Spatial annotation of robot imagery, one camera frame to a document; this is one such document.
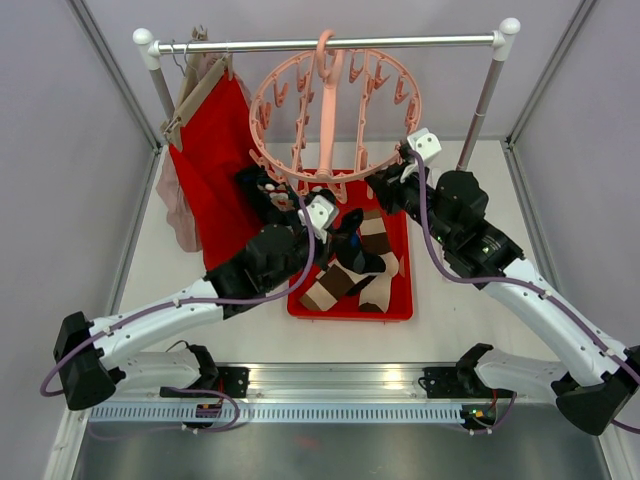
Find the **black sports sock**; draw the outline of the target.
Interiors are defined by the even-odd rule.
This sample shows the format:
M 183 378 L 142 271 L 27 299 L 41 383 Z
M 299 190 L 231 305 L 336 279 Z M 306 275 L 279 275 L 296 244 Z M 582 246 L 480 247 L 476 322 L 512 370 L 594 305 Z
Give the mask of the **black sports sock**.
M 234 180 L 252 209 L 260 218 L 265 219 L 273 207 L 267 186 L 274 186 L 266 171 L 254 164 L 237 172 Z
M 338 262 L 357 274 L 381 274 L 386 264 L 380 255 L 364 250 L 358 229 L 364 220 L 364 211 L 356 208 L 344 214 L 333 233 L 332 249 Z

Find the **aluminium frame post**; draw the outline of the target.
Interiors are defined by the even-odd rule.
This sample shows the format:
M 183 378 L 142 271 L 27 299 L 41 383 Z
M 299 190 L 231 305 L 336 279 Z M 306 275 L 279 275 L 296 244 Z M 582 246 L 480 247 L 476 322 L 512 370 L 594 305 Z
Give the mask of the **aluminium frame post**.
M 543 95 L 550 87 L 554 77 L 561 69 L 563 62 L 568 57 L 583 27 L 590 19 L 595 8 L 600 4 L 598 0 L 581 0 L 574 13 L 567 22 L 557 44 L 555 45 L 548 61 L 539 75 L 534 88 L 528 96 L 520 111 L 510 133 L 506 137 L 506 146 L 513 151 L 516 143 L 530 123 Z
M 89 6 L 83 0 L 66 0 L 65 3 L 79 22 L 79 25 L 89 40 L 91 47 L 106 69 L 109 78 L 124 101 L 125 107 L 133 119 L 134 124 L 140 130 L 152 151 L 154 153 L 159 152 L 160 141 L 154 133 L 146 115 L 143 113 L 139 101 L 129 85 L 129 82 L 125 78 L 118 61 Z

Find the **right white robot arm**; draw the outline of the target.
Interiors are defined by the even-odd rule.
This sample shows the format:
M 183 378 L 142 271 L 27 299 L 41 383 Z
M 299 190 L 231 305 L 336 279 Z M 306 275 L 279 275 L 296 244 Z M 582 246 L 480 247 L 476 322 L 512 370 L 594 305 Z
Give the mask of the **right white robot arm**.
M 470 172 L 447 171 L 435 186 L 395 165 L 366 182 L 387 213 L 405 212 L 441 246 L 438 267 L 507 307 L 556 355 L 545 362 L 478 343 L 456 364 L 456 381 L 470 397 L 489 390 L 516 393 L 557 407 L 584 433 L 601 435 L 639 387 L 639 349 L 607 336 L 558 292 L 522 249 L 485 218 L 489 196 Z

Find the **beige clip hanger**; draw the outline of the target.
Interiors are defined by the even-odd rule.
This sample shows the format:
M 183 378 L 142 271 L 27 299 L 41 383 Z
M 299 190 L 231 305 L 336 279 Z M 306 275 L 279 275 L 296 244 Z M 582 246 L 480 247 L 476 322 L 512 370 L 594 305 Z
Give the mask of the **beige clip hanger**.
M 161 129 L 167 142 L 182 151 L 182 129 L 194 118 L 221 79 L 224 76 L 229 80 L 233 78 L 233 56 L 231 53 L 188 53 L 186 47 L 179 49 L 176 46 L 172 46 L 172 54 L 183 57 L 183 80 L 173 116 L 162 124 Z

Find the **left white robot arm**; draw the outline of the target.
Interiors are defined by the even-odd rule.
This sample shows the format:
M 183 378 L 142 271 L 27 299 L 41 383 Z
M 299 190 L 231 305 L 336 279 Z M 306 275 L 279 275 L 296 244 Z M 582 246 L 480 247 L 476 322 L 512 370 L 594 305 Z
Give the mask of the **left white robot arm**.
M 77 311 L 61 323 L 55 366 L 40 387 L 71 411 L 97 406 L 128 388 L 187 389 L 210 395 L 217 366 L 199 345 L 175 354 L 151 346 L 193 328 L 229 320 L 293 293 L 332 253 L 335 230 L 269 224 L 228 261 L 180 291 L 124 314 L 89 319 Z M 49 390 L 57 378 L 61 387 Z

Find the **aluminium frame post right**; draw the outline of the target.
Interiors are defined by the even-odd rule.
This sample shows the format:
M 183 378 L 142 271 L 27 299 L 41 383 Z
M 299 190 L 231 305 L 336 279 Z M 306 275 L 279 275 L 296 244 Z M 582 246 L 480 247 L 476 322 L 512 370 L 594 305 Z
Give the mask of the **aluminium frame post right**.
M 506 146 L 513 151 L 516 143 L 530 123 L 543 95 L 550 87 L 554 77 L 561 69 L 563 62 L 568 57 L 583 27 L 590 19 L 595 8 L 600 4 L 598 0 L 581 0 L 574 13 L 567 22 L 557 44 L 555 45 L 548 61 L 539 75 L 534 88 L 528 96 L 520 111 L 510 133 L 506 137 Z

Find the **metal clothes rack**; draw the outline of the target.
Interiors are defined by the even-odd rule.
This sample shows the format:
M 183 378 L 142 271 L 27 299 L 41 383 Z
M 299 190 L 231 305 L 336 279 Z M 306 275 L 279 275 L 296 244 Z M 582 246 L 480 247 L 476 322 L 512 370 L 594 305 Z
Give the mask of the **metal clothes rack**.
M 484 85 L 469 126 L 464 145 L 459 156 L 457 168 L 465 170 L 468 167 L 474 147 L 484 123 L 488 106 L 493 97 L 498 79 L 504 63 L 509 57 L 515 38 L 521 30 L 521 23 L 516 18 L 504 19 L 499 27 L 491 33 L 440 35 L 440 36 L 404 36 L 377 38 L 336 38 L 296 39 L 296 40 L 264 40 L 264 41 L 225 41 L 225 42 L 195 42 L 195 43 L 163 43 L 154 38 L 146 28 L 138 28 L 132 34 L 146 68 L 152 74 L 156 92 L 162 103 L 167 117 L 173 116 L 174 104 L 162 72 L 160 58 L 182 53 L 256 53 L 280 51 L 314 50 L 316 47 L 326 47 L 330 50 L 367 50 L 367 49 L 404 49 L 404 48 L 435 48 L 435 47 L 471 47 L 485 46 L 493 50 L 492 60 L 484 81 Z

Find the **pink round clip hanger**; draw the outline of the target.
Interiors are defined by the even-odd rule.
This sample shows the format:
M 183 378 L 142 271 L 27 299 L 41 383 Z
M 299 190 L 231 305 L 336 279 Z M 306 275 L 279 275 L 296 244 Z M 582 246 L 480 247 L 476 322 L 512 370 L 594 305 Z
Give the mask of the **pink round clip hanger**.
M 338 93 L 345 60 L 362 58 L 362 65 L 349 65 L 348 82 L 362 80 L 356 117 L 356 147 L 353 167 L 344 173 L 337 173 L 333 167 L 334 145 L 338 130 Z M 374 93 L 390 79 L 383 74 L 384 67 L 390 67 L 397 75 L 393 92 L 393 104 L 406 104 L 404 127 L 408 134 L 417 130 L 422 115 L 422 98 L 418 85 L 411 73 L 398 60 L 377 50 L 330 50 L 318 46 L 290 57 L 277 66 L 262 82 L 249 108 L 249 129 L 254 148 L 249 152 L 255 163 L 264 168 L 269 177 L 279 183 L 286 183 L 296 193 L 306 195 L 315 183 L 324 186 L 337 200 L 346 203 L 346 185 L 360 181 L 367 175 L 399 161 L 397 153 L 378 163 L 372 163 L 364 143 L 367 125 L 367 109 Z M 290 68 L 296 69 L 296 90 L 299 93 L 298 115 L 295 120 L 295 139 L 291 146 L 291 161 L 287 164 L 268 152 L 267 133 L 274 108 L 285 103 L 289 85 L 279 85 L 282 75 Z M 318 162 L 315 167 L 305 168 L 302 151 L 307 146 L 306 127 L 311 120 L 310 105 L 315 98 L 312 87 L 314 79 L 321 81 L 321 110 L 319 119 Z

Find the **aluminium frame post left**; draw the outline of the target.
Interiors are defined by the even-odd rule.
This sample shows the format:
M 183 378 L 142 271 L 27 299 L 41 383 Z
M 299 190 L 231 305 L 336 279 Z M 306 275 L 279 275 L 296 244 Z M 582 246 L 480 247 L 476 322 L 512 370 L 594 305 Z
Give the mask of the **aluminium frame post left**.
M 133 119 L 134 124 L 140 130 L 152 151 L 154 153 L 159 152 L 160 141 L 154 133 L 146 115 L 143 113 L 139 101 L 129 85 L 129 82 L 125 78 L 118 61 L 89 6 L 83 0 L 66 0 L 65 3 L 79 22 L 79 25 L 89 40 L 91 47 L 106 69 L 109 78 L 124 101 L 125 107 Z

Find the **brown beige striped sock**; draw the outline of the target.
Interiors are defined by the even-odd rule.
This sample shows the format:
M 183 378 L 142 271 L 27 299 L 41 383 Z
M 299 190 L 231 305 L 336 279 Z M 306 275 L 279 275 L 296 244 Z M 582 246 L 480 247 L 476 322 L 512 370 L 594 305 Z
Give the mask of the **brown beige striped sock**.
M 388 311 L 392 280 L 399 273 L 400 264 L 392 250 L 380 210 L 364 211 L 364 220 L 358 234 L 366 252 L 382 257 L 386 264 L 385 271 L 373 275 L 357 274 L 343 267 L 335 256 L 329 268 L 321 271 L 299 298 L 299 303 L 307 310 L 327 312 L 340 300 L 355 296 L 360 312 Z

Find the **red plastic tray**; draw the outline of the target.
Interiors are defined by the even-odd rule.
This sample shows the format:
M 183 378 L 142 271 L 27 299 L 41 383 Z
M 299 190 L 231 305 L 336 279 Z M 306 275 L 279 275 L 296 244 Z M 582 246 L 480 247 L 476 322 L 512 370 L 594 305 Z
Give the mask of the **red plastic tray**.
M 346 297 L 327 312 L 312 312 L 299 303 L 301 295 L 311 286 L 316 276 L 323 270 L 315 267 L 305 279 L 302 286 L 290 294 L 287 300 L 288 313 L 294 317 L 313 320 L 352 320 L 400 322 L 412 317 L 413 297 L 410 266 L 410 246 L 408 239 L 407 216 L 404 213 L 388 215 L 379 208 L 377 200 L 363 181 L 346 185 L 347 203 L 340 208 L 342 215 L 361 208 L 362 210 L 378 209 L 381 211 L 391 247 L 399 260 L 400 270 L 391 284 L 391 302 L 385 313 L 364 313 L 358 310 L 355 296 Z

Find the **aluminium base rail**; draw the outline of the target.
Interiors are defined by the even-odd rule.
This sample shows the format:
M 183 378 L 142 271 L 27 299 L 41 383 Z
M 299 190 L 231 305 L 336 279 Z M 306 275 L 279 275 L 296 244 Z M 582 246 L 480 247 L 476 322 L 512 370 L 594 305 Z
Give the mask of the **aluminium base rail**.
M 481 384 L 451 363 L 266 363 L 217 366 L 214 388 L 229 396 L 270 401 L 508 399 L 513 391 L 525 400 L 551 403 L 551 383 L 566 369 L 558 362 L 511 359 L 483 369 Z

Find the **red hanging cloth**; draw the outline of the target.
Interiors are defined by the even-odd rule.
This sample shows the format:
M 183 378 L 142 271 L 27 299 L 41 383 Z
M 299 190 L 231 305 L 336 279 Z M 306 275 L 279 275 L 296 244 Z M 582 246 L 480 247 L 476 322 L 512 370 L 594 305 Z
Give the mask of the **red hanging cloth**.
M 263 226 L 235 180 L 255 165 L 249 107 L 239 82 L 219 80 L 180 133 L 182 148 L 171 146 L 169 152 L 195 217 L 205 268 L 212 270 Z

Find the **pink hanging garment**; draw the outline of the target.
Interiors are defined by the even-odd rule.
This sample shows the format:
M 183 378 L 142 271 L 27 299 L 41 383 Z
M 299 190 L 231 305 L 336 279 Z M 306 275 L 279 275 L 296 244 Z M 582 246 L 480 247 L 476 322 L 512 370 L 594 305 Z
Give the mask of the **pink hanging garment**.
M 224 79 L 229 80 L 224 76 L 218 84 Z M 243 80 L 235 72 L 231 80 L 237 81 L 244 98 L 244 105 L 249 107 L 251 103 L 250 91 Z M 188 253 L 201 251 L 202 244 L 195 217 L 188 205 L 186 194 L 178 180 L 173 157 L 169 152 L 166 152 L 163 160 L 156 191 L 167 208 L 166 221 L 173 228 L 176 241 L 181 249 Z

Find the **teal christmas sock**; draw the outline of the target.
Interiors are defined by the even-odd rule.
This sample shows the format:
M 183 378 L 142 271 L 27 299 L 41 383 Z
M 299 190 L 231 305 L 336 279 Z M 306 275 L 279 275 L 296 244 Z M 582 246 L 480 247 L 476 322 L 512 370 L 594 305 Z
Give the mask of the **teal christmas sock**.
M 296 195 L 285 184 L 259 181 L 256 185 L 256 211 L 266 224 L 281 224 L 299 228 L 299 202 Z

